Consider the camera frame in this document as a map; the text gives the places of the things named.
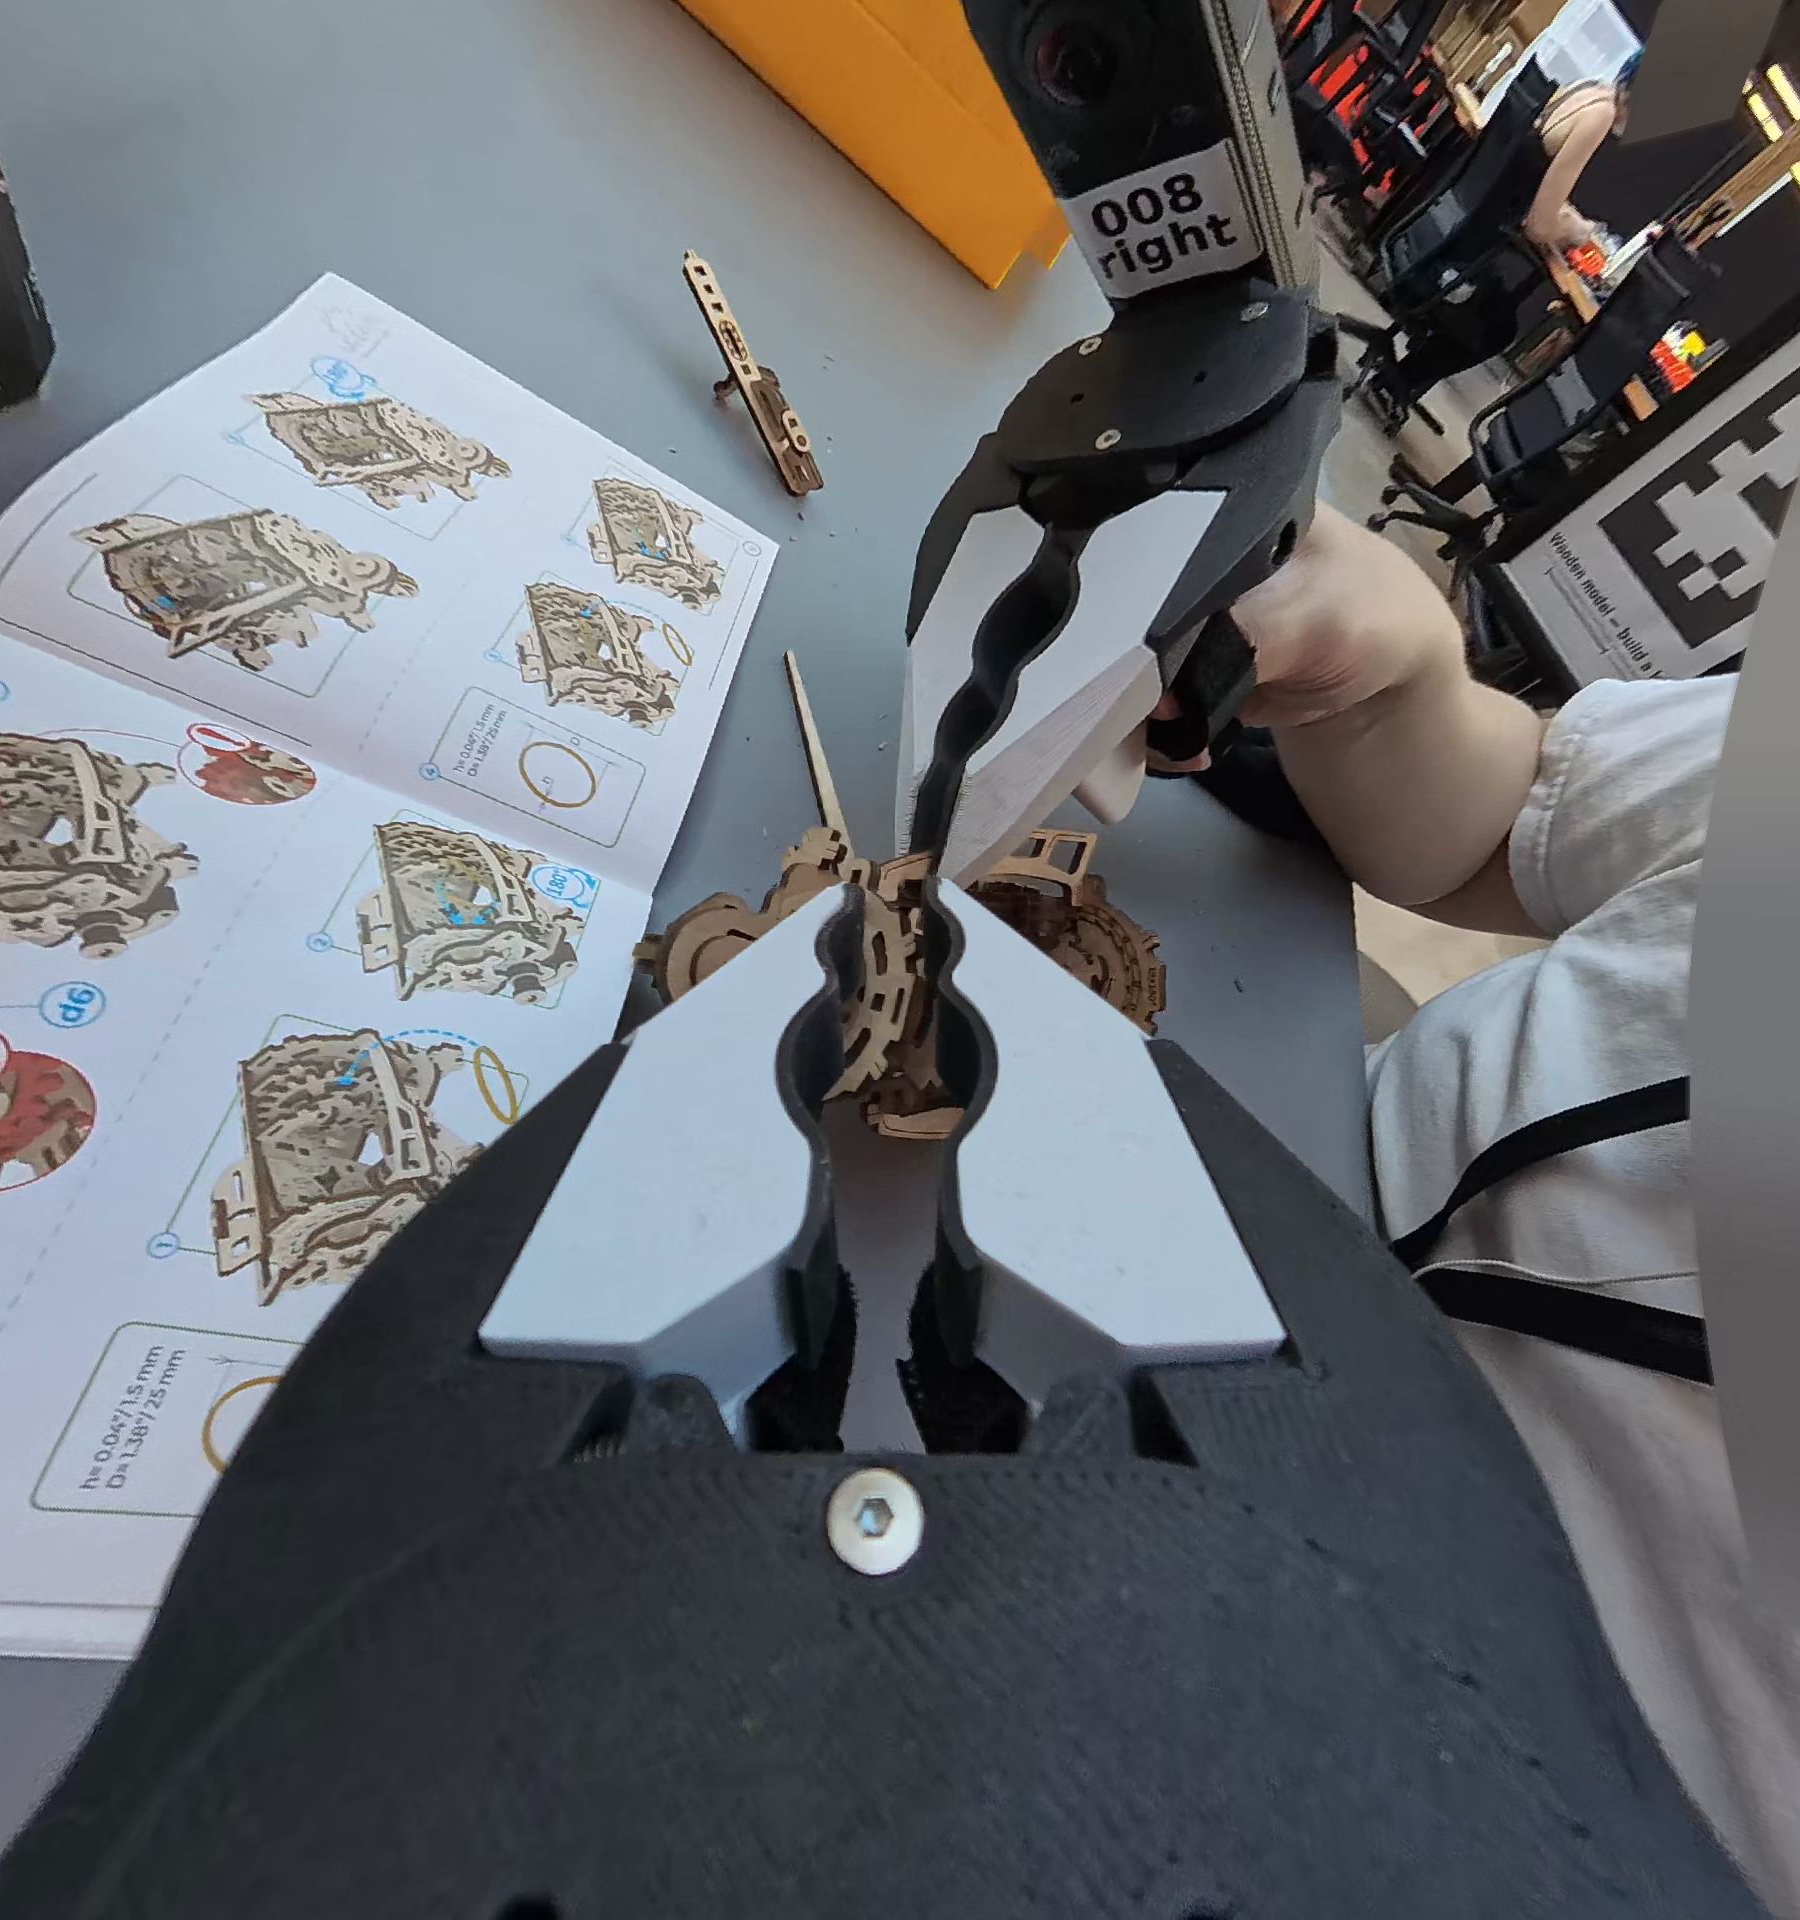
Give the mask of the grey desk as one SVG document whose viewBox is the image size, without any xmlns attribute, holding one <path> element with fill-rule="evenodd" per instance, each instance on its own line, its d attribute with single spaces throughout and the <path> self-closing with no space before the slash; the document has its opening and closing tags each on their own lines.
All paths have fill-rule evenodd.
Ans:
<svg viewBox="0 0 1800 1920">
<path fill-rule="evenodd" d="M 0 5 L 0 155 L 58 337 L 0 508 L 332 269 L 783 544 L 662 907 L 760 880 L 814 800 L 799 653 L 885 838 L 921 523 L 1106 305 L 1072 249 L 985 291 L 676 5 Z M 806 427 L 791 494 L 683 272 Z"/>
</svg>

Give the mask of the yellow plastic bin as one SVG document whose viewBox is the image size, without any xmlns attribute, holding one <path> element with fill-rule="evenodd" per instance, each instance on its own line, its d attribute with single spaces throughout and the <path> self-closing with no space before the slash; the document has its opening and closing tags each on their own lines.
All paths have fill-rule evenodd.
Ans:
<svg viewBox="0 0 1800 1920">
<path fill-rule="evenodd" d="M 1071 234 L 960 3 L 687 3 L 985 286 Z"/>
</svg>

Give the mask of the person's white shirt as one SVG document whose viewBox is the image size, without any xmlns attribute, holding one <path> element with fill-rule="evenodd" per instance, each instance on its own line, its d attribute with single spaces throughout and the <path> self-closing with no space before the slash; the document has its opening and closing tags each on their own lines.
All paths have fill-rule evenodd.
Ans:
<svg viewBox="0 0 1800 1920">
<path fill-rule="evenodd" d="M 1389 1235 L 1423 1227 L 1520 1126 L 1691 1069 L 1701 858 L 1735 688 L 1602 681 L 1562 707 L 1512 828 L 1512 884 L 1550 944 L 1369 1055 Z M 1460 1213 L 1437 1261 L 1698 1314 L 1688 1131 L 1512 1179 Z M 1683 1790 L 1761 1900 L 1800 1915 L 1800 1631 L 1748 1589 L 1713 1390 L 1516 1333 L 1460 1336 L 1536 1456 Z"/>
</svg>

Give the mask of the instruction booklet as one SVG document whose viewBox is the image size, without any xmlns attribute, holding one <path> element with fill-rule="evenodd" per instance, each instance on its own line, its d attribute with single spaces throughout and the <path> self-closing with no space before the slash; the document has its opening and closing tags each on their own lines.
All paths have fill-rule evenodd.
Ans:
<svg viewBox="0 0 1800 1920">
<path fill-rule="evenodd" d="M 612 1040 L 775 554 L 334 274 L 0 518 L 0 1656 Z"/>
</svg>

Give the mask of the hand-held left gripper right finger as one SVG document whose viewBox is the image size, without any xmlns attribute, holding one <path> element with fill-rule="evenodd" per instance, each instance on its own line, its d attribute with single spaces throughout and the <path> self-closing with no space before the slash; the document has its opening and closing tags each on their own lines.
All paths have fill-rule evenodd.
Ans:
<svg viewBox="0 0 1800 1920">
<path fill-rule="evenodd" d="M 1263 1361 L 1286 1333 L 1149 1044 L 979 899 L 924 888 L 960 1105 L 900 1377 L 930 1452 L 1015 1452 L 1054 1390 Z"/>
</svg>

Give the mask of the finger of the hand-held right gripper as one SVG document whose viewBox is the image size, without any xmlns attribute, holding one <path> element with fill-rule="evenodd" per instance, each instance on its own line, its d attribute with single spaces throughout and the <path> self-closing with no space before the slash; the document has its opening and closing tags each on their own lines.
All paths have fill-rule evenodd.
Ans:
<svg viewBox="0 0 1800 1920">
<path fill-rule="evenodd" d="M 969 888 L 1042 805 L 1061 751 L 1020 685 L 1061 627 L 1061 534 L 1019 510 L 963 531 L 908 649 L 897 786 L 900 852 Z"/>
<path fill-rule="evenodd" d="M 1147 639 L 1165 599 L 1219 515 L 1213 492 L 1165 492 L 1072 540 L 1061 534 L 1061 627 L 1020 685 L 1038 694 L 1043 739 L 1061 762 L 1013 852 L 1057 805 L 1078 799 L 1105 826 L 1139 799 L 1143 725 L 1165 694 Z"/>
</svg>

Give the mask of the sign with black square marker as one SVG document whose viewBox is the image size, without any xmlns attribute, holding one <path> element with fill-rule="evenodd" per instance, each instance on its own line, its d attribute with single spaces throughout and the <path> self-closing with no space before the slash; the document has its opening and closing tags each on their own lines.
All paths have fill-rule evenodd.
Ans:
<svg viewBox="0 0 1800 1920">
<path fill-rule="evenodd" d="M 1508 531 L 1467 586 L 1480 672 L 1540 708 L 1740 667 L 1800 481 L 1800 297 Z"/>
</svg>

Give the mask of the wooden mechanical model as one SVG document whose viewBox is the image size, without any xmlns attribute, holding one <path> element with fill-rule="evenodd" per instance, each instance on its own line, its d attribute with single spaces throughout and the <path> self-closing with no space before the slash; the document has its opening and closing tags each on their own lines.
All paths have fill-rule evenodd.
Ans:
<svg viewBox="0 0 1800 1920">
<path fill-rule="evenodd" d="M 711 896 L 635 952 L 671 1002 L 765 937 L 810 898 L 853 884 L 864 891 L 864 976 L 843 1019 L 844 1069 L 832 1100 L 855 1101 L 864 1122 L 897 1140 L 943 1140 L 960 1104 L 935 1067 L 935 1000 L 921 934 L 924 854 L 875 862 L 855 852 L 816 712 L 792 653 L 787 655 L 821 826 L 788 850 L 780 884 L 760 908 Z M 1110 907 L 1090 868 L 1094 834 L 1043 828 L 998 862 L 974 896 L 1019 936 L 1151 1035 L 1166 1008 L 1159 937 Z"/>
</svg>

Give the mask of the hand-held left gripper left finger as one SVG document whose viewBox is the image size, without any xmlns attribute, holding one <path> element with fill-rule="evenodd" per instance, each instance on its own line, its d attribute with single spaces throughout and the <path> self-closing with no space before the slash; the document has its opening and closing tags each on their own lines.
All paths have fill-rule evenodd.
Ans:
<svg viewBox="0 0 1800 1920">
<path fill-rule="evenodd" d="M 820 1115 L 862 955 L 862 888 L 825 888 L 615 1051 L 490 1352 L 698 1380 L 746 1446 L 840 1452 L 857 1311 Z"/>
</svg>

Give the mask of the black office chair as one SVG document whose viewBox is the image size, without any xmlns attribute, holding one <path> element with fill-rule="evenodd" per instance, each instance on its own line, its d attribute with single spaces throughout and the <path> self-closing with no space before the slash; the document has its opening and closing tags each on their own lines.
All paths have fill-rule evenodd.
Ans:
<svg viewBox="0 0 1800 1920">
<path fill-rule="evenodd" d="M 1600 373 L 1588 353 L 1572 351 L 1512 388 L 1470 423 L 1458 496 L 1487 490 L 1504 515 L 1543 506 L 1568 475 L 1565 446 L 1600 435 L 1636 377 L 1638 361 Z"/>
<path fill-rule="evenodd" d="M 1549 166 L 1540 125 L 1556 93 L 1540 62 L 1522 66 L 1450 185 L 1384 243 L 1391 321 L 1373 333 L 1353 392 L 1369 398 L 1389 436 L 1423 414 L 1420 399 L 1440 380 L 1493 351 L 1488 308 L 1508 297 L 1501 251 Z"/>
</svg>

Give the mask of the person's right hand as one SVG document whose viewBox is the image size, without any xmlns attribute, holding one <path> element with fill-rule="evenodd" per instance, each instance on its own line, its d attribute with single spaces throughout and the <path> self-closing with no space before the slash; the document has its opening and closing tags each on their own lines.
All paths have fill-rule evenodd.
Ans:
<svg viewBox="0 0 1800 1920">
<path fill-rule="evenodd" d="M 1335 720 L 1462 657 L 1440 589 L 1400 546 L 1320 503 L 1294 554 L 1229 611 L 1254 655 L 1240 720 Z"/>
</svg>

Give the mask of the person's right forearm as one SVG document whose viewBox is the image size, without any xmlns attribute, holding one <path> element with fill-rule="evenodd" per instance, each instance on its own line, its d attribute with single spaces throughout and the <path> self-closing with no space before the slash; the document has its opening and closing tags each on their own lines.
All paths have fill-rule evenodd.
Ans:
<svg viewBox="0 0 1800 1920">
<path fill-rule="evenodd" d="M 1539 937 L 1512 881 L 1512 830 L 1536 783 L 1546 715 L 1424 670 L 1335 720 L 1309 811 L 1345 873 L 1439 924 Z"/>
</svg>

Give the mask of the long wooden model part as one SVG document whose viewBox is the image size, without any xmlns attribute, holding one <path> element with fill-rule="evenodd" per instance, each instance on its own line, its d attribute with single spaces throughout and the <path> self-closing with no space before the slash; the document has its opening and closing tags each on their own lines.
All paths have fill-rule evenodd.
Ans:
<svg viewBox="0 0 1800 1920">
<path fill-rule="evenodd" d="M 745 341 L 743 326 L 724 297 L 714 266 L 689 249 L 683 272 L 703 323 L 721 351 L 726 375 L 715 383 L 715 398 L 740 398 L 746 417 L 752 419 L 764 446 L 778 470 L 783 488 L 805 496 L 823 488 L 814 439 L 792 410 L 775 373 L 756 361 Z"/>
</svg>

